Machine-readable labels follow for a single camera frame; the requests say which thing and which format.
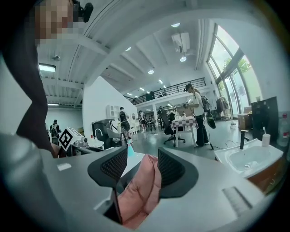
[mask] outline white ceiling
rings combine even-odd
[[[208,0],[83,0],[81,5],[87,2],[94,5],[89,22],[74,24],[68,34],[42,41],[38,47],[39,62],[56,65],[55,73],[41,73],[50,103],[81,106],[84,84],[99,75],[122,94],[130,92],[133,96],[142,95],[139,87],[146,91],[163,87],[158,79],[168,87],[201,78],[203,73],[195,68],[202,64],[208,45],[209,32],[201,36],[207,31],[208,18],[214,14],[239,17],[239,13],[224,14],[217,10],[222,3],[209,5]],[[179,27],[170,26],[177,22]],[[189,33],[193,53],[183,63],[171,38],[180,32]],[[61,60],[53,61],[54,55]],[[155,73],[149,75],[153,67]]]

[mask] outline white shirt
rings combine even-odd
[[[193,104],[198,104],[198,107],[194,107],[194,114],[196,116],[202,115],[204,113],[203,102],[198,92],[195,92],[195,94],[193,95]]]

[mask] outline white bottle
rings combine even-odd
[[[287,114],[283,114],[283,118],[279,125],[279,134],[277,139],[277,144],[282,147],[286,147],[288,144],[288,139],[290,135],[290,127],[287,122]]]

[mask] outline pink fabric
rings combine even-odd
[[[134,178],[118,196],[123,225],[136,229],[158,204],[161,174],[158,158],[145,155]]]

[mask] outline black railing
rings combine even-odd
[[[191,84],[195,88],[206,86],[205,81],[204,81],[204,77],[203,77],[203,78],[195,79],[192,81],[183,82],[183,83],[180,83],[177,85],[169,86],[167,88],[163,88],[160,90],[156,90],[153,92],[153,94],[154,94],[153,99],[167,96],[167,95],[174,94],[174,93],[178,93],[178,92],[183,92],[183,90],[185,89],[185,86],[187,84]],[[124,97],[127,98],[134,105],[140,104],[142,102],[147,102],[147,101],[153,100],[152,97],[150,96],[150,94],[145,94],[145,95],[142,95],[142,96],[135,98],[135,99],[128,97],[128,96],[124,96]]]

